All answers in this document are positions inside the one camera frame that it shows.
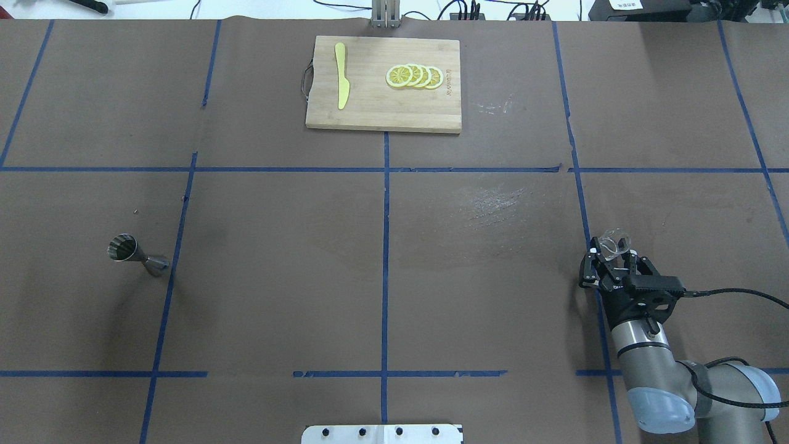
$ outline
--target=yellow citrus slice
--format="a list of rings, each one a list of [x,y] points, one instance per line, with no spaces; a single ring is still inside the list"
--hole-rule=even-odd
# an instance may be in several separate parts
[[[419,65],[420,68],[424,71],[425,76],[422,77],[422,81],[414,85],[414,88],[424,88],[427,85],[430,85],[430,80],[433,79],[433,71],[429,70],[427,66]]]
[[[431,78],[430,82],[424,86],[425,89],[436,89],[443,83],[443,71],[436,68],[435,66],[426,66],[426,68],[430,71]]]
[[[414,86],[417,83],[422,82],[422,78],[424,77],[424,70],[422,65],[417,65],[416,63],[408,63],[406,64],[411,70],[413,71],[413,75],[411,76],[411,81],[408,82],[408,86]]]
[[[394,88],[402,88],[411,81],[413,70],[407,65],[395,65],[387,71],[387,83]]]

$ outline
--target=sticker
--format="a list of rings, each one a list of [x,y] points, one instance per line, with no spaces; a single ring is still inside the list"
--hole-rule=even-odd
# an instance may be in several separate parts
[[[617,11],[632,11],[633,9],[644,9],[641,0],[608,0],[611,8]]]

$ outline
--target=cutting board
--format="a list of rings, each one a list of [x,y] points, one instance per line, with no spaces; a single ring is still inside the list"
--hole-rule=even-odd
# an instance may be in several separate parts
[[[346,77],[350,94],[337,107],[335,44],[346,45]],[[418,63],[444,72],[437,89],[392,88],[387,71],[394,65]],[[457,40],[317,36],[315,70],[307,103],[307,127],[330,130],[409,131],[459,134],[460,42]]]

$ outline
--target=yellow knife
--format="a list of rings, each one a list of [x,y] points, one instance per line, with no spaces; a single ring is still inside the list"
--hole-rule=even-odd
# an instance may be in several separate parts
[[[339,79],[339,97],[337,100],[337,108],[343,109],[348,103],[348,95],[350,94],[350,82],[345,77],[345,44],[335,44],[335,56],[337,56],[337,78]]]

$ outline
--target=jigger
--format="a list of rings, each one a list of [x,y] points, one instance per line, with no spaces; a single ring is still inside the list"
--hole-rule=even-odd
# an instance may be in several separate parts
[[[116,262],[142,262],[151,276],[162,276],[162,272],[170,268],[170,261],[164,256],[148,256],[143,253],[134,236],[126,233],[115,236],[107,247],[110,259]]]

